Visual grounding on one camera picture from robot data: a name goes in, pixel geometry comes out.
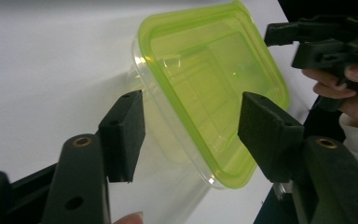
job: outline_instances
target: translucent green lid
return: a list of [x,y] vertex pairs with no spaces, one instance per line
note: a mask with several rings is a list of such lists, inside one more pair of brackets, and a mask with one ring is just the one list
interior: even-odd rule
[[289,96],[245,6],[238,1],[154,15],[140,50],[215,178],[243,187],[255,161],[237,136],[241,95],[262,94],[282,108]]

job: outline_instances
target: white surface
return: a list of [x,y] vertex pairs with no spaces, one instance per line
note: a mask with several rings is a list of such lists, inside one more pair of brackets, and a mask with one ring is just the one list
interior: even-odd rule
[[[127,91],[131,41],[146,16],[225,2],[0,1],[0,170],[11,181],[18,180],[55,163],[66,139],[95,133],[104,114]],[[276,0],[242,2],[262,35],[268,23],[285,21]],[[290,67],[295,46],[270,50],[291,91],[289,113],[302,121],[315,98],[313,83]],[[153,139],[147,139],[145,147],[151,146]],[[141,152],[135,181],[142,176],[143,167],[154,163],[153,159],[144,150]],[[258,169],[250,183],[237,190],[209,190],[194,181],[193,175],[167,184],[168,180],[161,178],[180,170],[179,166],[171,167],[158,175],[156,166],[156,176],[138,177],[148,184],[141,188],[135,182],[110,187],[113,219],[146,207],[146,223],[152,223],[156,215],[165,217],[165,223],[171,223],[167,221],[170,215],[183,222],[193,210],[187,224],[253,223],[270,188]],[[191,166],[187,169],[193,174]],[[186,172],[180,170],[179,176]],[[184,194],[187,190],[196,192],[189,201],[172,202],[172,209],[186,210],[182,217],[173,215],[174,211],[158,214],[164,211],[153,210],[154,206],[158,208],[157,203],[143,200],[144,196],[150,197],[147,190],[156,185],[172,192],[186,186],[181,188]],[[120,195],[128,191],[133,195]],[[165,199],[176,201],[173,196]],[[136,200],[139,206],[129,203]]]

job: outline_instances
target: human hand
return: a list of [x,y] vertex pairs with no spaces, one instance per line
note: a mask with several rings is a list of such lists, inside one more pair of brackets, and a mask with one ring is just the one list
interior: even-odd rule
[[[324,70],[303,69],[302,73],[318,81],[313,87],[317,94],[332,99],[345,99],[339,110],[353,119],[352,126],[358,127],[358,90],[348,89],[346,84],[337,86],[338,77]],[[358,64],[346,67],[344,74],[347,79],[358,83]]]
[[133,213],[129,214],[113,224],[144,224],[143,214],[142,213]]

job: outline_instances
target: person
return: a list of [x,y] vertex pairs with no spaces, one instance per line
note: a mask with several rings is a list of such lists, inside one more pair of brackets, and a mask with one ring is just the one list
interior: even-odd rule
[[117,220],[113,224],[144,224],[143,216],[142,212],[132,213]]
[[[303,69],[302,73],[317,81],[313,90],[324,97],[345,99],[340,107],[342,115],[339,125],[346,135],[344,145],[358,160],[358,88],[351,90],[347,84],[336,85],[338,78],[324,70]],[[346,67],[344,75],[348,80],[358,83],[358,64]]]

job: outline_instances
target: plastic container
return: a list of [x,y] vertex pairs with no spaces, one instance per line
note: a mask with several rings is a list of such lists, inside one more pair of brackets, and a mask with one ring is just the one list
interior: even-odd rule
[[256,164],[237,136],[242,93],[289,105],[282,75],[245,6],[234,1],[148,17],[132,52],[146,126],[165,156],[179,163],[190,158],[216,188],[243,187]]

